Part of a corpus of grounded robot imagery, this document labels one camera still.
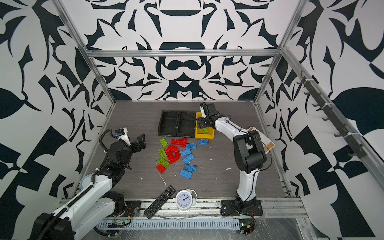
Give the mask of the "blue lego brick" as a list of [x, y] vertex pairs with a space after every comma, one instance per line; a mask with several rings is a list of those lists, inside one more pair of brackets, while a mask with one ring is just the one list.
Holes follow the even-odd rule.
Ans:
[[189, 164], [195, 157], [192, 154], [189, 154], [187, 157], [183, 159], [183, 162], [187, 165]]
[[186, 149], [195, 150], [197, 148], [196, 143], [186, 144]]
[[180, 151], [181, 157], [188, 156], [190, 154], [191, 154], [191, 150], [190, 149], [186, 149], [186, 150]]
[[206, 146], [209, 144], [209, 140], [208, 139], [199, 139], [198, 140], [198, 145], [199, 146]]

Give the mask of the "green lego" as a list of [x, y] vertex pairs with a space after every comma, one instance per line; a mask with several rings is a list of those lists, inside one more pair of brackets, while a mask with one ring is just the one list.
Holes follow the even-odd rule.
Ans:
[[201, 132], [204, 133], [204, 134], [208, 134], [209, 133], [209, 128], [203, 128], [203, 129], [201, 129]]

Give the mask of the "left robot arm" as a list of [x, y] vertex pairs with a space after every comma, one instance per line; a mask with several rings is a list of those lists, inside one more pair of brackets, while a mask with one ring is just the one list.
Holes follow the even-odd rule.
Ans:
[[125, 212], [124, 195], [112, 189], [131, 168], [132, 155], [146, 148], [146, 136], [141, 134], [132, 142], [126, 128], [107, 129], [99, 144], [105, 157], [90, 183], [51, 214], [41, 214], [34, 222], [31, 240], [81, 240], [107, 216]]

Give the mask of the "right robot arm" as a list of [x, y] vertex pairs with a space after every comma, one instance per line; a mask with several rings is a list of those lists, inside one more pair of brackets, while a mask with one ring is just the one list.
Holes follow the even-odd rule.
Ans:
[[213, 103], [201, 103], [200, 111], [202, 116], [197, 118], [199, 129], [211, 127], [233, 142], [235, 163], [240, 170], [237, 196], [241, 203], [253, 200], [259, 172], [274, 147], [273, 142], [256, 128], [244, 129], [236, 125], [229, 116], [218, 112]]

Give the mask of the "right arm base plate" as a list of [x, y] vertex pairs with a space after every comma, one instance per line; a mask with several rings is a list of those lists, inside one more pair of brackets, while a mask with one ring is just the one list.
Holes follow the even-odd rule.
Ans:
[[223, 217], [228, 216], [262, 216], [264, 214], [261, 201], [253, 198], [243, 202], [240, 198], [234, 200], [222, 200], [220, 213]]

